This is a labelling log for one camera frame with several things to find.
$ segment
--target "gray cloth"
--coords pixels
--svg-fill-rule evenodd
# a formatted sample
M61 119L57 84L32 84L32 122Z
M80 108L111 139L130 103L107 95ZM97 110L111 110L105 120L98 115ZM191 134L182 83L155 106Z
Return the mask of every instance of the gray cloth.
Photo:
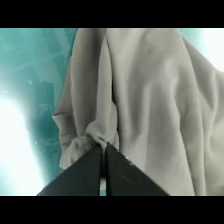
M178 29L82 28L53 116L60 165L110 142L170 195L224 195L223 96Z

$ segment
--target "gray towel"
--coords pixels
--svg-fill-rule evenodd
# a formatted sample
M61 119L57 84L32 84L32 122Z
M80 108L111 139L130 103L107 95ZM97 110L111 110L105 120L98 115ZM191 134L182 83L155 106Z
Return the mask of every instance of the gray towel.
M170 195L224 195L223 96L178 29L79 29L53 116L60 165L110 142Z

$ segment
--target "teal surface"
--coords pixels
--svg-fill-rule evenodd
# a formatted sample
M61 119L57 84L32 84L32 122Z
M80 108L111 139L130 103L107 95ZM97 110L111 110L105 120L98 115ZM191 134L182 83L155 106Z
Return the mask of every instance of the teal surface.
M224 70L224 29L180 30ZM0 29L0 195L36 195L61 172L58 129L51 115L76 31Z

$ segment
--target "teal background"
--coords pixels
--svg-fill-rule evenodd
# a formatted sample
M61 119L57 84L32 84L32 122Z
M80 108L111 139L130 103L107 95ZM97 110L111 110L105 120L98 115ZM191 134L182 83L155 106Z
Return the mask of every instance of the teal background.
M223 30L180 28L220 70ZM0 29L0 195L36 195L61 173L58 129L51 115L63 90L76 32Z

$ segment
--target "garment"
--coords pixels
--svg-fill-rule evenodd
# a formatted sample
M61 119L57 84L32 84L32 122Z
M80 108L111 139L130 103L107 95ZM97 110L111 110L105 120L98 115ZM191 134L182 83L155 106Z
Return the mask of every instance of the garment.
M178 29L79 29L53 116L61 167L110 142L170 195L224 194L223 95Z

